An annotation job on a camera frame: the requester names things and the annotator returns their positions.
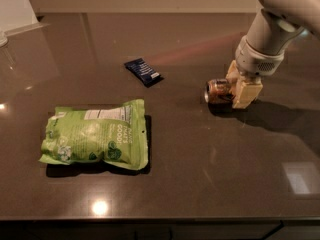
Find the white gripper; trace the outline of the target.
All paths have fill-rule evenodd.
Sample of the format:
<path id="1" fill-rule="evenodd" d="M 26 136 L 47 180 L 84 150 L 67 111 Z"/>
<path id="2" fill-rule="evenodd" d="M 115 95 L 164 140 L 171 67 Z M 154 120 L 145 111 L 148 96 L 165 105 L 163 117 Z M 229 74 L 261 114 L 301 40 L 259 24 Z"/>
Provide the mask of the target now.
<path id="1" fill-rule="evenodd" d="M 273 75 L 283 59 L 284 53 L 266 55 L 256 51 L 243 36 L 226 75 L 227 81 L 235 87 L 233 108 L 246 109 L 256 100 L 263 88 L 260 77 Z"/>

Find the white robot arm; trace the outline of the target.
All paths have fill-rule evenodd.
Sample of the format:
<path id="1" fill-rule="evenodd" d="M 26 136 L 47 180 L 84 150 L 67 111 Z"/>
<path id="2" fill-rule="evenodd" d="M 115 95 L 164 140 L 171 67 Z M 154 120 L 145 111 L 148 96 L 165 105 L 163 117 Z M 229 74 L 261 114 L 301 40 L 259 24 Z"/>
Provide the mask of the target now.
<path id="1" fill-rule="evenodd" d="M 258 97 L 262 78 L 276 71 L 294 38 L 305 30 L 320 35 L 320 0 L 258 1 L 259 11 L 227 74 L 235 109 L 247 108 Z"/>

